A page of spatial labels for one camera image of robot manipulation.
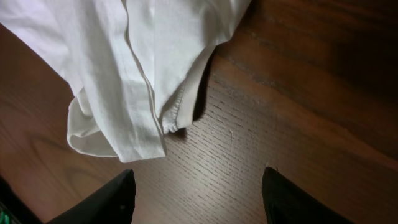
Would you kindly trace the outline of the white t-shirt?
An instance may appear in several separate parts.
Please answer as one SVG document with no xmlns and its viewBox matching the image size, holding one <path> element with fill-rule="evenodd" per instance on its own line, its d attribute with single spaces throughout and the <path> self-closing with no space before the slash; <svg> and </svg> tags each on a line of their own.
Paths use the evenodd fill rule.
<svg viewBox="0 0 398 224">
<path fill-rule="evenodd" d="M 70 86 L 67 142 L 121 162 L 164 157 L 164 136 L 193 122 L 217 45 L 249 0 L 1 2 L 1 24 Z"/>
</svg>

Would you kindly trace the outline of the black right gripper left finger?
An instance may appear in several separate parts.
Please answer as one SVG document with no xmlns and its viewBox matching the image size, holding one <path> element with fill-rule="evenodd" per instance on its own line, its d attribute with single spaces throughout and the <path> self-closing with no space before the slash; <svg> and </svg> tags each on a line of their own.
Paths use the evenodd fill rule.
<svg viewBox="0 0 398 224">
<path fill-rule="evenodd" d="M 134 172 L 126 169 L 48 224 L 131 224 L 135 196 Z"/>
</svg>

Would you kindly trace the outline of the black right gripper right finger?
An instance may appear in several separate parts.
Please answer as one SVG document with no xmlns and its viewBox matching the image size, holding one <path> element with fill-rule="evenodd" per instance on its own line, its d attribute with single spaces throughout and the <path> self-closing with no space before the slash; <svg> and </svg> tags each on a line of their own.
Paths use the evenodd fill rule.
<svg viewBox="0 0 398 224">
<path fill-rule="evenodd" d="M 262 177 L 262 197 L 268 224 L 350 223 L 271 167 Z"/>
</svg>

